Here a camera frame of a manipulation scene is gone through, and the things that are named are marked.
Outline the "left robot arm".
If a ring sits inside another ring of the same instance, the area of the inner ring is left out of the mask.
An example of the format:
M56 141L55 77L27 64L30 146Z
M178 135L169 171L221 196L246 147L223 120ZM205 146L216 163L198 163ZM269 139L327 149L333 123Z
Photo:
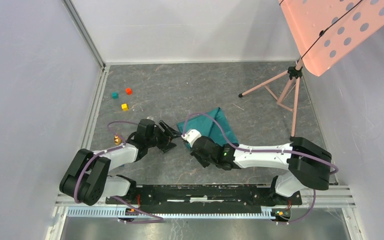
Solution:
M78 150L60 181L59 191L72 197L75 203L88 206L93 206L102 197L112 196L131 204L137 198L136 182L122 175L110 175L110 171L138 162L151 148L168 152L176 147L173 139L181 135L162 120L155 123L151 119L141 119L136 130L115 147Z

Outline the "teal cloth napkin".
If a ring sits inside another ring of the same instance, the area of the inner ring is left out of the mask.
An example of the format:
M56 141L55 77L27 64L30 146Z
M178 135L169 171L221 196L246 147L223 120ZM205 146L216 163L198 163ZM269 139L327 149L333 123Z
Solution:
M237 144L238 139L234 134L229 122L226 118L225 113L220 107L216 107L213 110L206 113L212 119L214 119L222 128L227 139L233 143ZM220 128L214 123L214 121L205 115L194 115L190 117L185 126L185 121L178 122L176 124L177 129L180 133L186 129L186 132L190 129L198 130L202 136L211 138L218 145L224 145L228 142L223 137L223 133Z

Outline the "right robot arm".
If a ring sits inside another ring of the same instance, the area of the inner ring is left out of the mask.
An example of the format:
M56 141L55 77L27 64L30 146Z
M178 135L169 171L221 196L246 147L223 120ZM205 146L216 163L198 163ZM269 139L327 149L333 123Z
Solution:
M302 189L326 191L330 185L331 154L303 137L293 137L290 143L277 146L219 145L208 136L191 133L182 139L204 168L215 165L225 171L253 167L285 170L285 174L273 178L268 191L275 204L282 204Z

